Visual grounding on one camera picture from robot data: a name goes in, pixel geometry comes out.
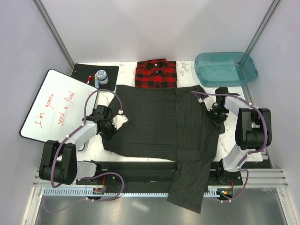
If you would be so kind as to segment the dark grey pinstripe shirt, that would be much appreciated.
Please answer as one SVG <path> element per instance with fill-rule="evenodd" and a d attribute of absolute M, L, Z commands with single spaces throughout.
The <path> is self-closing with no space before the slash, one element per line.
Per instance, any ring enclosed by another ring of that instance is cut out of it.
<path fill-rule="evenodd" d="M 201 212 L 210 166 L 217 153 L 219 129 L 193 91 L 201 86 L 143 89 L 118 85 L 109 107 L 128 118 L 104 149 L 126 157 L 160 158 L 177 163 L 168 202 Z"/>

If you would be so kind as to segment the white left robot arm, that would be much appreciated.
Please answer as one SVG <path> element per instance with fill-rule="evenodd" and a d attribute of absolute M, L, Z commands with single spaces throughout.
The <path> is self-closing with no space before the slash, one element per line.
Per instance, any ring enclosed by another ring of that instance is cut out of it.
<path fill-rule="evenodd" d="M 113 112 L 108 106 L 98 105 L 92 114 L 82 119 L 82 124 L 62 141 L 48 140 L 44 143 L 39 167 L 39 178 L 52 183 L 70 185 L 78 171 L 77 149 L 90 138 L 103 134 L 110 138 L 117 129 L 113 125 Z"/>

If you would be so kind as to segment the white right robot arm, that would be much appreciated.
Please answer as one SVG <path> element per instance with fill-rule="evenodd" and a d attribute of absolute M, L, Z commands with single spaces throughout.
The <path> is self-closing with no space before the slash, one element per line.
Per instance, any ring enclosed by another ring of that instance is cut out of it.
<path fill-rule="evenodd" d="M 241 169 L 251 154 L 263 151 L 271 144 L 271 112 L 267 108 L 257 108 L 239 94 L 229 93 L 227 87 L 219 87 L 213 96 L 216 100 L 205 101 L 207 115 L 216 127 L 227 119 L 228 113 L 237 116 L 235 145 L 230 153 L 220 160 L 215 180 L 226 184 L 232 178 L 231 172 Z"/>

